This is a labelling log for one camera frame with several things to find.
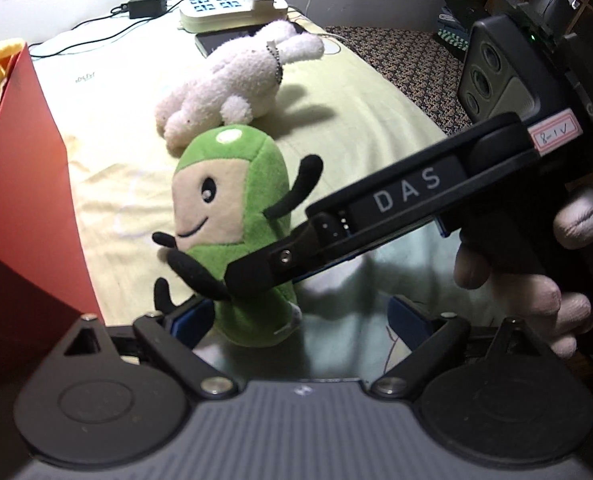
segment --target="finger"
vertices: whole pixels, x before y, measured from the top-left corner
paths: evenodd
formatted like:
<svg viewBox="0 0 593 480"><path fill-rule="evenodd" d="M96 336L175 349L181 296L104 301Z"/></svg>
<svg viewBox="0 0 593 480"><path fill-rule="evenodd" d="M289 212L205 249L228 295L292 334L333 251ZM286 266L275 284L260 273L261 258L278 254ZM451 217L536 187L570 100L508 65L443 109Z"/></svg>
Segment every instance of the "finger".
<svg viewBox="0 0 593 480"><path fill-rule="evenodd" d="M472 290L487 282L491 272L489 263L478 252L461 244L454 261L454 282L461 288Z"/></svg>
<svg viewBox="0 0 593 480"><path fill-rule="evenodd" d="M492 293L513 316L551 316L561 307L561 291L541 274L492 274Z"/></svg>
<svg viewBox="0 0 593 480"><path fill-rule="evenodd" d="M576 188L554 219L554 236L566 249L593 242L593 184Z"/></svg>
<svg viewBox="0 0 593 480"><path fill-rule="evenodd" d="M550 342L550 348L561 359L569 359L576 352L576 338L570 334L561 336Z"/></svg>
<svg viewBox="0 0 593 480"><path fill-rule="evenodd" d="M561 308L553 316L534 316L529 324L545 338L572 332L582 325L592 312L589 299L583 294L566 292L561 296Z"/></svg>

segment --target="plush rabbit ear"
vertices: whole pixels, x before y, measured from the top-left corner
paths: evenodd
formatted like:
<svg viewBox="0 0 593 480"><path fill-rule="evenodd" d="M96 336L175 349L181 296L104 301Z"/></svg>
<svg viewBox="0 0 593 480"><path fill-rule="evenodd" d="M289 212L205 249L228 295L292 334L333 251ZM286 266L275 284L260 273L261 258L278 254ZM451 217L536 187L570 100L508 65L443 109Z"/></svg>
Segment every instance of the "plush rabbit ear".
<svg viewBox="0 0 593 480"><path fill-rule="evenodd" d="M294 36L276 47L281 64L284 65L310 59L321 59L325 51L323 40L308 32Z"/></svg>
<svg viewBox="0 0 593 480"><path fill-rule="evenodd" d="M263 41L283 43L296 34L296 29L292 23L287 22L286 20L276 20L261 28L256 34L254 34L254 37Z"/></svg>

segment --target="folded cloth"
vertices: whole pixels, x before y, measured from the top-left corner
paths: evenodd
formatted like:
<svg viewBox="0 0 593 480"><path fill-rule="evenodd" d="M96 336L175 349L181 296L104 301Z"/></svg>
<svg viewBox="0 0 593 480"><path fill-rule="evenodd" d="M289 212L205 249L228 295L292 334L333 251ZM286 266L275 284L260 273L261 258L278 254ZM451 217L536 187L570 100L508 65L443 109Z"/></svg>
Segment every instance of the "folded cloth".
<svg viewBox="0 0 593 480"><path fill-rule="evenodd" d="M439 29L438 37L446 43L449 43L450 45L453 45L460 50L465 51L470 45L470 42L467 38L462 38L459 35L455 34L452 30L447 30L446 28Z"/></svg>
<svg viewBox="0 0 593 480"><path fill-rule="evenodd" d="M439 32L441 30L444 30L444 31L448 32L449 34L451 34L452 36L454 36L455 38L460 38L461 40L465 41L466 43L469 43L469 41L470 41L470 34L468 32L464 32L462 30L459 30L458 28L451 27L450 25L444 25L439 22L438 30L439 30Z"/></svg>
<svg viewBox="0 0 593 480"><path fill-rule="evenodd" d="M441 13L438 15L438 23L439 27L441 27L441 25L445 25L447 27L454 28L455 30L460 30L462 32L467 33L467 29L463 25L461 25L461 22L459 22L454 17L452 11L447 7L443 7L441 9Z"/></svg>

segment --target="handwritten label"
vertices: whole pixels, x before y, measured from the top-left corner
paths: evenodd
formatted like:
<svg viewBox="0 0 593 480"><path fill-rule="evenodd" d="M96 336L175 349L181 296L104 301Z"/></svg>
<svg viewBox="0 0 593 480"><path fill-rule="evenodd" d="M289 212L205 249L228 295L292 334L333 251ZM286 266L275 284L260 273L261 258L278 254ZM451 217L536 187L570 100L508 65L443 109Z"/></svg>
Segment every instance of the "handwritten label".
<svg viewBox="0 0 593 480"><path fill-rule="evenodd" d="M583 133L576 116L567 108L529 128L534 146L541 155L576 139Z"/></svg>
<svg viewBox="0 0 593 480"><path fill-rule="evenodd" d="M75 83L80 83L82 81L89 81L90 79L92 79L94 77L94 72L92 73L87 73L86 75L82 75L80 77L78 77L74 82Z"/></svg>

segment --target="plush toy eye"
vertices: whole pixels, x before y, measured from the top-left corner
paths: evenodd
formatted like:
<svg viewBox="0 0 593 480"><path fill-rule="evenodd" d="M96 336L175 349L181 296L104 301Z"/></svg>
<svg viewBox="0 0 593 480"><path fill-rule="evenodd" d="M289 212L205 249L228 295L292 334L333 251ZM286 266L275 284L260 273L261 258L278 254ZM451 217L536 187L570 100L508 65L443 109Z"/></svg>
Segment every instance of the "plush toy eye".
<svg viewBox="0 0 593 480"><path fill-rule="evenodd" d="M201 186L201 197L203 198L203 202L210 203L214 200L216 196L216 183L211 178L206 178L203 181L203 185Z"/></svg>

